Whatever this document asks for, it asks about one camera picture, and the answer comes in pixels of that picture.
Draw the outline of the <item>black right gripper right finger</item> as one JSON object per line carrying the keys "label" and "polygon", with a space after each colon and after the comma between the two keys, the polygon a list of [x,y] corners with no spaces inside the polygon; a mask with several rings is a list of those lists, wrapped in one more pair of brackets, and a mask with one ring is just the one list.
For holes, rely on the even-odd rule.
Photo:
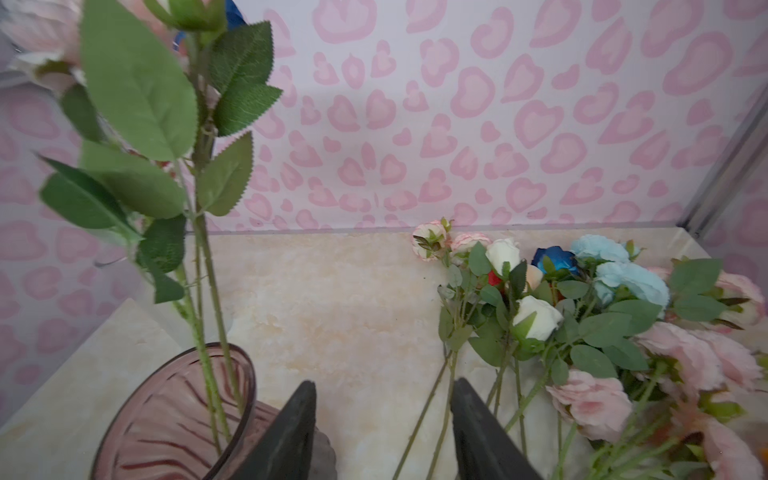
{"label": "black right gripper right finger", "polygon": [[454,382],[450,408],[459,479],[542,479],[465,378]]}

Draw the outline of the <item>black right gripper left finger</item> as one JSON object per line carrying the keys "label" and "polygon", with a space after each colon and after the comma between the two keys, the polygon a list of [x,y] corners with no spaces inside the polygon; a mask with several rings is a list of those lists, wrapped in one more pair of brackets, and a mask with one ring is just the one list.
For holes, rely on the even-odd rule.
{"label": "black right gripper left finger", "polygon": [[303,381],[231,479],[307,480],[316,424],[317,391]]}

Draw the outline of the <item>pink peony stem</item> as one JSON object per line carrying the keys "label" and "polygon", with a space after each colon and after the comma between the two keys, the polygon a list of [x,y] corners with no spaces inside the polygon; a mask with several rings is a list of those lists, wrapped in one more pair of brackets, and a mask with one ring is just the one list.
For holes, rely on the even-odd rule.
{"label": "pink peony stem", "polygon": [[[228,29],[226,1],[5,1],[12,67],[53,90],[79,162],[47,160],[42,202],[120,242],[153,300],[188,324],[211,416],[224,428],[204,334],[224,329],[208,233],[253,173],[252,125],[281,97],[272,24]],[[182,51],[173,40],[186,33]]]}

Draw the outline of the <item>pink ribbed glass vase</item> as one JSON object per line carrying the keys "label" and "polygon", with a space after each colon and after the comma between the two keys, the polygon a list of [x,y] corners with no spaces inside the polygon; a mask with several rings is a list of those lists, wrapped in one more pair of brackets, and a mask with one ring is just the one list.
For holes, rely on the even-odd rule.
{"label": "pink ribbed glass vase", "polygon": [[[208,346],[220,389],[224,428],[209,409],[203,368],[187,350],[158,368],[121,407],[97,450],[93,479],[231,479],[283,409],[257,398],[253,364],[232,346],[227,376],[219,344]],[[336,452],[315,424],[308,479],[337,478]]]}

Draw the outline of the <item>white rose spray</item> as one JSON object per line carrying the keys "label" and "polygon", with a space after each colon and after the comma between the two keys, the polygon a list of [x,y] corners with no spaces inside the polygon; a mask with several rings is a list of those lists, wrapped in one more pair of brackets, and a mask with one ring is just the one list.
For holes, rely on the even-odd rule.
{"label": "white rose spray", "polygon": [[521,363],[544,353],[545,343],[562,323],[563,315],[550,300],[534,294],[544,274],[528,265],[515,240],[503,238],[480,244],[472,250],[470,264],[478,266],[481,259],[488,267],[488,283],[481,289],[480,299],[492,308],[491,320],[501,330],[495,340],[500,347],[500,361],[487,403],[494,414],[499,413],[504,379],[511,371],[515,376],[516,411],[507,426],[519,428],[519,446],[526,452],[524,410],[538,389],[523,391]]}

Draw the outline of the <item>pink peony flower spray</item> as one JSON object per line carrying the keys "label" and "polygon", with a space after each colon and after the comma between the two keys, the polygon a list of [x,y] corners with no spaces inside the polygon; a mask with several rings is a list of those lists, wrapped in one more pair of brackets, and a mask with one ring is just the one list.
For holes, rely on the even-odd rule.
{"label": "pink peony flower spray", "polygon": [[738,434],[745,398],[767,378],[767,357],[738,333],[764,316],[748,277],[719,260],[646,268],[670,292],[665,309],[620,287],[603,306],[596,260],[582,261],[574,308],[551,347],[547,392],[558,413],[552,477],[566,477],[587,440],[588,479],[763,479],[764,456]]}

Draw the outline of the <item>light blue flower spray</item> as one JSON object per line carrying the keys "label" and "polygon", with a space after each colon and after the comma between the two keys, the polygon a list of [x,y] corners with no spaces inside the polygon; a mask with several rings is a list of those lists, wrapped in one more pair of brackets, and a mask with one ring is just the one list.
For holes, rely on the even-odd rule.
{"label": "light blue flower spray", "polygon": [[670,292],[665,281],[650,270],[637,265],[623,244],[601,235],[587,234],[571,243],[571,251],[579,260],[596,260],[594,289],[603,306],[611,303],[620,287],[626,287],[637,299],[665,309]]}

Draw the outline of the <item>aluminium frame post right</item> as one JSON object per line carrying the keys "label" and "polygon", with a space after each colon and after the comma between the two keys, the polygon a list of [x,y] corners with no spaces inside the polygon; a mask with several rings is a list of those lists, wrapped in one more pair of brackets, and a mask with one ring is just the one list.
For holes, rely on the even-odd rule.
{"label": "aluminium frame post right", "polygon": [[767,157],[767,86],[729,140],[677,223],[693,238],[705,237]]}

